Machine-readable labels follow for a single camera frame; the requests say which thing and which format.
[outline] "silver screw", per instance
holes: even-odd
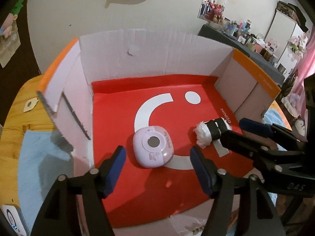
[[[218,169],[218,173],[220,175],[225,175],[226,174],[226,170],[225,169]]]
[[[249,176],[249,178],[250,178],[251,180],[256,181],[256,180],[259,179],[259,176],[257,176],[256,174],[251,174],[251,175]]]
[[[91,169],[90,170],[90,173],[92,174],[92,175],[95,175],[95,174],[97,174],[99,172],[99,170],[97,169],[97,168],[94,168],[94,169]]]
[[[280,165],[275,165],[275,170],[278,171],[278,172],[282,172],[283,169]]]
[[[58,176],[58,181],[64,181],[66,180],[67,176],[66,175],[60,175]]]

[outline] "white circle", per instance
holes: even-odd
[[[185,94],[185,99],[190,103],[190,104],[199,104],[201,99],[200,96],[194,92],[194,91],[188,91]]]

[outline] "green plush toy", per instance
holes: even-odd
[[[13,15],[18,15],[18,13],[20,12],[21,8],[23,7],[23,1],[24,0],[19,0],[16,5],[13,7],[13,9],[11,10],[10,13],[12,13]]]

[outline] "white curved stripe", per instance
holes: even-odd
[[[176,170],[193,170],[192,162],[189,156],[174,155],[169,163],[165,164],[164,167]]]
[[[138,129],[148,127],[149,119],[153,110],[158,106],[168,102],[173,102],[171,93],[160,94],[145,101],[137,111],[136,117],[134,119],[134,131],[136,132]]]

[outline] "roll of cotton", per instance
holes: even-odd
[[[226,120],[225,120],[224,118],[221,118],[221,119],[224,121],[224,123],[225,123],[227,129],[228,129],[228,130],[231,130],[232,128],[231,128],[230,125],[226,122]],[[198,145],[200,148],[204,149],[206,146],[208,146],[208,145],[211,144],[211,142],[212,142],[212,136],[211,136],[211,132],[210,132],[210,130],[209,130],[209,128],[208,128],[208,126],[207,126],[206,123],[204,123],[203,121],[200,122],[200,123],[198,123],[197,126],[196,126],[196,128],[195,128],[193,131],[194,131],[194,132],[196,133],[196,135],[197,135],[197,145]]]

